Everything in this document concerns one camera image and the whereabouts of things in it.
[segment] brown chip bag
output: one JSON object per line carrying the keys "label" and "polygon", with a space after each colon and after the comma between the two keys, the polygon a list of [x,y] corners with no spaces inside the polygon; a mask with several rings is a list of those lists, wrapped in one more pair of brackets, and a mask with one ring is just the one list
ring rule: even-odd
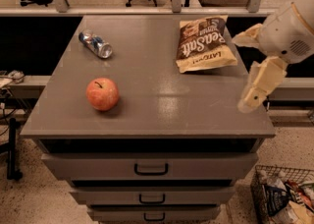
{"label": "brown chip bag", "polygon": [[179,71],[206,70],[236,65],[237,59],[223,38],[227,16],[180,22],[176,63]]}

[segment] wire basket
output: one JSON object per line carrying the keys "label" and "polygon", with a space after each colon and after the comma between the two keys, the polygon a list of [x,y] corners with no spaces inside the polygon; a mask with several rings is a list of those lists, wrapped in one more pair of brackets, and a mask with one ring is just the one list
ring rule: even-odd
{"label": "wire basket", "polygon": [[314,180],[313,170],[295,169],[279,166],[265,166],[257,165],[255,166],[255,173],[252,178],[251,192],[253,196],[254,207],[257,215],[257,220],[259,224],[271,224],[274,223],[270,221],[267,213],[266,199],[263,191],[262,185],[259,183],[258,174],[260,171],[266,171],[268,176],[278,175],[280,171],[286,173],[286,179],[297,182],[298,184]]}

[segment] soda can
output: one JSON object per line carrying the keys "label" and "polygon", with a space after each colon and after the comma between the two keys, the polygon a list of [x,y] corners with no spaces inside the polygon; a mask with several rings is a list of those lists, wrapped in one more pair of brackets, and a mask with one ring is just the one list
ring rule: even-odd
{"label": "soda can", "polygon": [[100,58],[108,58],[112,54],[111,45],[105,42],[100,36],[94,34],[90,29],[80,32],[78,39]]}

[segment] apple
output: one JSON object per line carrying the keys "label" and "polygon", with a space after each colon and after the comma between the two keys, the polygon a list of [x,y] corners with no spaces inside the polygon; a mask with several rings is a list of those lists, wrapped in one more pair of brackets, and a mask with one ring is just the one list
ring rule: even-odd
{"label": "apple", "polygon": [[99,111],[110,110],[120,97],[117,85],[107,78],[91,81],[86,88],[86,96],[91,106]]}

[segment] black handle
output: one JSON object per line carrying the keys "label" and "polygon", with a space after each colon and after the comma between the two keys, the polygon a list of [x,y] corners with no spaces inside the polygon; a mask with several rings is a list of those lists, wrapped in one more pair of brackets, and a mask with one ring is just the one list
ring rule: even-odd
{"label": "black handle", "polygon": [[149,219],[149,218],[147,218],[146,213],[144,213],[144,220],[145,221],[164,221],[165,218],[166,218],[166,214],[164,212],[163,212],[163,215],[161,216],[161,218],[159,218],[159,219]]}
{"label": "black handle", "polygon": [[140,176],[161,176],[168,173],[168,164],[165,164],[164,171],[161,172],[140,172],[138,171],[138,164],[134,165],[134,173]]}
{"label": "black handle", "polygon": [[162,199],[159,200],[159,201],[144,201],[144,200],[142,199],[142,195],[139,195],[139,202],[142,203],[142,204],[162,204],[162,203],[165,202],[165,200],[166,200],[165,194],[163,194]]}

